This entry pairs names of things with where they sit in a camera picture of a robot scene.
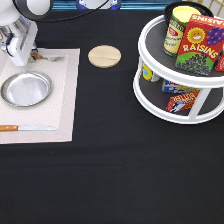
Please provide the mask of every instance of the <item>shelf tier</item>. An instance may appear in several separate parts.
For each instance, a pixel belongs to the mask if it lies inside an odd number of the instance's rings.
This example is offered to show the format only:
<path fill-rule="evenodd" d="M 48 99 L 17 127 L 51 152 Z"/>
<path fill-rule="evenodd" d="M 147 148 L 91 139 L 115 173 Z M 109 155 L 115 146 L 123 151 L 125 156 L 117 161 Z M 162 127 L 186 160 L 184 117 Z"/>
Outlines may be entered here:
<path fill-rule="evenodd" d="M 134 83 L 134 93 L 140 104 L 155 116 L 179 124 L 198 124 L 217 117 L 224 110 L 224 89 L 202 89 L 191 109 L 169 113 L 166 111 L 170 97 L 178 95 L 162 91 L 162 79 L 148 82 L 142 76 L 142 59 L 139 59 Z"/>
<path fill-rule="evenodd" d="M 159 109 L 166 111 L 170 97 L 181 95 L 180 93 L 164 93 L 162 91 L 163 79 L 157 82 L 149 82 L 140 75 L 139 87 L 145 98 Z M 223 97 L 223 88 L 212 89 L 204 102 L 199 115 L 209 113 L 220 104 Z M 179 111 L 175 114 L 188 116 L 190 109 Z"/>
<path fill-rule="evenodd" d="M 143 62 L 161 77 L 181 85 L 196 88 L 223 87 L 224 72 L 213 69 L 208 76 L 202 76 L 175 68 L 176 58 L 163 51 L 167 29 L 164 16 L 153 19 L 144 27 L 138 42 Z"/>

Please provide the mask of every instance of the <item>raisin box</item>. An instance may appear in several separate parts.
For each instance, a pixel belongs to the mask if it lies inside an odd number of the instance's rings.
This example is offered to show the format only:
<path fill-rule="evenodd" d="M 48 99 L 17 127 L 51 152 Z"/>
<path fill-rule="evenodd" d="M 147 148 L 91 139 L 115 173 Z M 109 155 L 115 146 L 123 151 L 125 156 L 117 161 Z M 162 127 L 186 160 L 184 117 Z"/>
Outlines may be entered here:
<path fill-rule="evenodd" d="M 200 90 L 171 97 L 166 110 L 170 113 L 175 113 L 180 110 L 191 108 L 194 105 L 199 92 Z"/>
<path fill-rule="evenodd" d="M 185 30 L 176 68 L 208 75 L 224 43 L 224 20 L 192 15 Z"/>

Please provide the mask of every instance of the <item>black table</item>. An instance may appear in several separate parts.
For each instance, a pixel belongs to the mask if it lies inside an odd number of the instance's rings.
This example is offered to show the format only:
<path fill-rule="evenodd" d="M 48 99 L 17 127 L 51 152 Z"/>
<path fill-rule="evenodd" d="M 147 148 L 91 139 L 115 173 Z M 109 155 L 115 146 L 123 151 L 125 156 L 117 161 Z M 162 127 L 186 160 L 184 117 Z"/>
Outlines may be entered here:
<path fill-rule="evenodd" d="M 223 224 L 224 113 L 173 124 L 133 92 L 138 38 L 161 14 L 102 10 L 38 23 L 38 47 L 81 49 L 73 141 L 0 145 L 1 224 Z M 88 61 L 104 44 L 121 51 L 113 68 Z"/>

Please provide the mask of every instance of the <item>wooden coaster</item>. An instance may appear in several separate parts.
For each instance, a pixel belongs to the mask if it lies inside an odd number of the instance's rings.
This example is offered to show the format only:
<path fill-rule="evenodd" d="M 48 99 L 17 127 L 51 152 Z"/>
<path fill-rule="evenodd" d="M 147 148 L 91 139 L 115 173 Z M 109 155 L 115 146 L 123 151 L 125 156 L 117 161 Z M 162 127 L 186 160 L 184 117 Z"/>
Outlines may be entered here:
<path fill-rule="evenodd" d="M 96 67 L 109 68 L 116 65 L 121 59 L 121 53 L 115 47 L 102 45 L 89 52 L 89 61 Z"/>

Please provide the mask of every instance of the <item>metal bowl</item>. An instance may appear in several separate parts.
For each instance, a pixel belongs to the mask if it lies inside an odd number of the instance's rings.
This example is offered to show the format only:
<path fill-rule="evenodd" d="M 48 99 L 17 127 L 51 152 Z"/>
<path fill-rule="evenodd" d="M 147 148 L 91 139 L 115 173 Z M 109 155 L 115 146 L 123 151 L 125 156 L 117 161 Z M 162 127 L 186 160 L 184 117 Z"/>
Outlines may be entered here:
<path fill-rule="evenodd" d="M 43 101 L 51 89 L 52 82 L 47 75 L 26 71 L 6 80 L 1 87 L 1 96 L 10 105 L 28 107 Z"/>

